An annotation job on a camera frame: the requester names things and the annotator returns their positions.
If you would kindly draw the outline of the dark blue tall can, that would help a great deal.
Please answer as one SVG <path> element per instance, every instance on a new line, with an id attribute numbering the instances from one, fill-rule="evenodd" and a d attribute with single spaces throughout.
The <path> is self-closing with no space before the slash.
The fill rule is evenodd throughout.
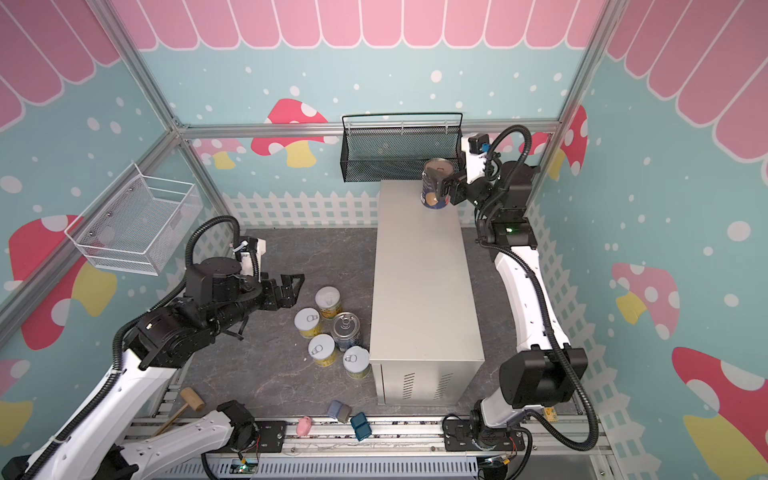
<path id="1" fill-rule="evenodd" d="M 443 182 L 454 174 L 454 166 L 447 159 L 428 160 L 422 171 L 421 202 L 429 209 L 442 209 L 447 205 L 447 195 L 442 192 Z"/>

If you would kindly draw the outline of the blue can pink lid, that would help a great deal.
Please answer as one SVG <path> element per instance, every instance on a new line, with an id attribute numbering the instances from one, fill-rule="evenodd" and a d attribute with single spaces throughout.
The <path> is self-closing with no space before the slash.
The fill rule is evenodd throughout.
<path id="1" fill-rule="evenodd" d="M 360 319 L 351 312 L 339 313 L 333 318 L 331 336 L 341 352 L 359 346 L 361 342 Z"/>

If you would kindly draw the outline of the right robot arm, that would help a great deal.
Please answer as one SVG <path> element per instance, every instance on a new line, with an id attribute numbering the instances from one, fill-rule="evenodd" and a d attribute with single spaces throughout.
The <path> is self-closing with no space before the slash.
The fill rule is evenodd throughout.
<path id="1" fill-rule="evenodd" d="M 471 136 L 457 169 L 435 176 L 434 189 L 424 199 L 429 206 L 468 202 L 473 207 L 476 242 L 493 258 L 515 324 L 516 352 L 500 366 L 497 390 L 470 414 L 473 441 L 486 449 L 488 437 L 517 434 L 521 422 L 533 419 L 565 447 L 585 452 L 599 438 L 597 414 L 581 382 L 588 357 L 558 323 L 542 279 L 538 245 L 526 217 L 537 172 L 527 163 L 532 148 L 533 135 L 520 124 L 495 138 Z M 586 415 L 583 440 L 558 431 L 543 412 L 573 397 Z"/>

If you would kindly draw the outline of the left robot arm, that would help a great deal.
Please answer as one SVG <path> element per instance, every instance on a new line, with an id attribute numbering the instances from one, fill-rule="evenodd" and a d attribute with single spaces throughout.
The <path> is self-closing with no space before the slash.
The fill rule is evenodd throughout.
<path id="1" fill-rule="evenodd" d="M 119 444 L 138 410 L 198 351 L 220 335 L 241 338 L 252 313 L 289 309 L 305 275 L 272 279 L 262 269 L 263 240 L 244 236 L 231 215 L 191 234 L 183 280 L 127 322 L 112 341 L 112 363 L 68 421 L 31 455 L 11 458 L 4 479 L 150 479 L 194 457 L 259 446 L 258 423 L 240 402 L 225 402 L 192 425 Z"/>

